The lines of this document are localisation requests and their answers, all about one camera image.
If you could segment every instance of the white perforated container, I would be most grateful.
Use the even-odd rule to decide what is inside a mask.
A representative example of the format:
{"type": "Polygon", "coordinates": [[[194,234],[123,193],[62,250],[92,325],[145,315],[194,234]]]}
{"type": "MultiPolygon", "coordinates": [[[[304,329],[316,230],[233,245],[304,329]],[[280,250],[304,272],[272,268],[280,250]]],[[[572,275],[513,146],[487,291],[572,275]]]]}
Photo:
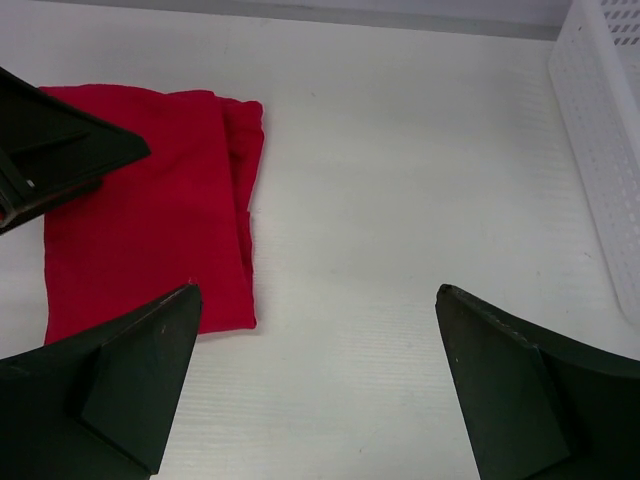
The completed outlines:
{"type": "Polygon", "coordinates": [[[640,0],[574,0],[549,71],[620,306],[640,324],[640,0]]]}

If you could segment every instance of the white tabletop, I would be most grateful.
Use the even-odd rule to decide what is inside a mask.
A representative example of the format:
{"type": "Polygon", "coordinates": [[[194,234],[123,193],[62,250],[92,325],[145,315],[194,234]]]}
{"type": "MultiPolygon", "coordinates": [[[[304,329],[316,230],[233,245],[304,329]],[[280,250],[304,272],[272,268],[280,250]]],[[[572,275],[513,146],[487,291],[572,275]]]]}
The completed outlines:
{"type": "MultiPolygon", "coordinates": [[[[159,479],[477,479],[441,344],[453,283],[640,358],[546,72],[551,44],[4,0],[42,84],[266,107],[256,332],[201,337],[159,479]]],[[[41,344],[42,224],[0,238],[0,356],[41,344]]]]}

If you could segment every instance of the cloth fold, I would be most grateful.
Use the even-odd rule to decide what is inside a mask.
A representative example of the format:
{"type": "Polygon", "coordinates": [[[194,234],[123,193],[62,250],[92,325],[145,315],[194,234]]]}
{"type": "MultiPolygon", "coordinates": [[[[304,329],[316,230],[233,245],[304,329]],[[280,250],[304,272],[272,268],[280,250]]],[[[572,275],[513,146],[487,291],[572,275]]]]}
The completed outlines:
{"type": "Polygon", "coordinates": [[[248,206],[264,143],[262,106],[208,91],[43,90],[141,135],[152,152],[45,215],[45,343],[187,282],[202,290],[200,333],[254,328],[248,206]]]}

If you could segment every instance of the red cloth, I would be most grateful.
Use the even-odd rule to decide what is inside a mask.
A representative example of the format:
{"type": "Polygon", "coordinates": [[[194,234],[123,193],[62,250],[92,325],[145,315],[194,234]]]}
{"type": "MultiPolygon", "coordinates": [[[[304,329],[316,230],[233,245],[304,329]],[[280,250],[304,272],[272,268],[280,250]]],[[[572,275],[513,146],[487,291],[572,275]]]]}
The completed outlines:
{"type": "Polygon", "coordinates": [[[189,281],[202,290],[200,333],[254,328],[248,206],[264,142],[262,106],[206,91],[43,90],[141,135],[152,151],[45,216],[45,343],[189,281]]]}

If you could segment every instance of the folded red towel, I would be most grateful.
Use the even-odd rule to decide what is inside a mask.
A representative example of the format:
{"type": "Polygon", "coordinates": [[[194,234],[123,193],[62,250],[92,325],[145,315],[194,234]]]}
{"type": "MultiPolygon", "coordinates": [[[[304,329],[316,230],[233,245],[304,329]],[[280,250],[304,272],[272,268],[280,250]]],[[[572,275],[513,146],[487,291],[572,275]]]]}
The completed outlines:
{"type": "Polygon", "coordinates": [[[45,216],[51,343],[188,282],[201,333],[253,328],[248,205],[264,136],[259,103],[112,85],[48,94],[141,135],[151,156],[45,216]]]}

